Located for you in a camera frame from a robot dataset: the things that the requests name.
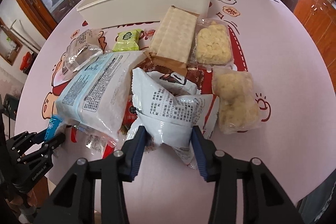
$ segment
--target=table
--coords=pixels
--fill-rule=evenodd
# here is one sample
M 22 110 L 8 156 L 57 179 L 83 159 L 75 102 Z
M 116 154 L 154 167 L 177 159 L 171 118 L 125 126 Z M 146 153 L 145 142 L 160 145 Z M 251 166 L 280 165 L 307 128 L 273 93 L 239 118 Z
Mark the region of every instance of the table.
M 325 64 L 304 27 L 280 0 L 211 0 L 208 17 L 230 26 L 235 69 L 252 73 L 263 121 L 260 129 L 246 133 L 223 135 L 215 129 L 211 139 L 235 158 L 261 158 L 290 199 L 298 202 L 336 167 L 336 101 Z M 53 77 L 53 71 L 60 68 L 72 35 L 90 27 L 83 21 L 71 10 L 41 49 L 22 92 L 15 134 L 40 131 L 48 125 L 47 117 L 64 85 Z M 121 30 L 157 24 L 111 28 L 104 33 L 107 47 L 115 43 Z M 139 44 L 142 48 L 149 43 L 142 38 Z M 48 173 L 53 183 L 59 182 L 77 158 L 98 158 L 83 142 L 83 138 L 77 143 L 67 138 Z M 213 183 L 204 182 L 172 149 L 161 147 L 143 156 L 133 183 L 124 183 L 130 222 L 207 223 L 213 188 Z M 100 210 L 99 183 L 95 201 Z

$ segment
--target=green snack package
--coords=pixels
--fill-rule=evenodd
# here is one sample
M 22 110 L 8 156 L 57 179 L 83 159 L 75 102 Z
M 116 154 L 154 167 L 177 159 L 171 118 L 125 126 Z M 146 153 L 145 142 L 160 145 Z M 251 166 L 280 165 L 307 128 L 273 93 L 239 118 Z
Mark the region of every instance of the green snack package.
M 138 41 L 141 29 L 134 29 L 118 33 L 117 43 L 113 47 L 113 52 L 138 51 Z

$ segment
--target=round table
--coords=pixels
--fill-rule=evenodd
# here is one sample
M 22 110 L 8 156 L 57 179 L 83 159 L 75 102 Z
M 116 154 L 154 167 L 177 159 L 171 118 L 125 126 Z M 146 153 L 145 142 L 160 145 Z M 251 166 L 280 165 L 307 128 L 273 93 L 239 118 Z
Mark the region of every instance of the round table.
M 335 93 L 322 57 L 280 0 L 211 0 L 208 17 L 228 23 L 236 69 L 251 72 L 262 112 L 261 128 L 232 135 L 215 128 L 211 139 L 235 158 L 261 158 L 290 199 L 298 202 L 336 167 Z M 113 27 L 104 30 L 102 40 L 111 47 L 118 32 L 151 26 L 158 23 Z M 67 45 L 87 28 L 74 8 L 46 41 L 22 92 L 16 135 L 47 127 L 53 102 L 65 85 L 54 72 L 62 67 Z M 139 42 L 140 48 L 148 44 L 145 37 Z M 83 142 L 83 138 L 76 143 L 67 138 L 53 157 L 48 177 L 54 184 L 79 157 L 99 158 Z M 124 183 L 130 223 L 207 223 L 213 189 L 214 183 L 204 182 L 172 149 L 161 147 L 144 154 L 135 181 Z M 95 209 L 100 210 L 99 183 L 95 201 Z

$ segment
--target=red object on wall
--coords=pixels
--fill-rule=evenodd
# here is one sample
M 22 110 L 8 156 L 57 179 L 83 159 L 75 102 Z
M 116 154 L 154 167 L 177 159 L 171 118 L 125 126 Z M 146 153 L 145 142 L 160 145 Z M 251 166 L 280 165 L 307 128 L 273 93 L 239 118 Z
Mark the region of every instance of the red object on wall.
M 23 71 L 24 69 L 28 68 L 31 62 L 32 62 L 32 55 L 30 52 L 27 52 L 26 55 L 22 58 L 20 70 Z

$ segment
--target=beige rectangular package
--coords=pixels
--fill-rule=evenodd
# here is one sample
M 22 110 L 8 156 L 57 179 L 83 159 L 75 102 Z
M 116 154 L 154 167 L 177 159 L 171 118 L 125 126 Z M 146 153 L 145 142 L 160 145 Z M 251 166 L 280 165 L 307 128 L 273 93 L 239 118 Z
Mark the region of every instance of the beige rectangular package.
M 199 15 L 171 6 L 154 33 L 149 52 L 152 61 L 185 76 L 186 64 Z

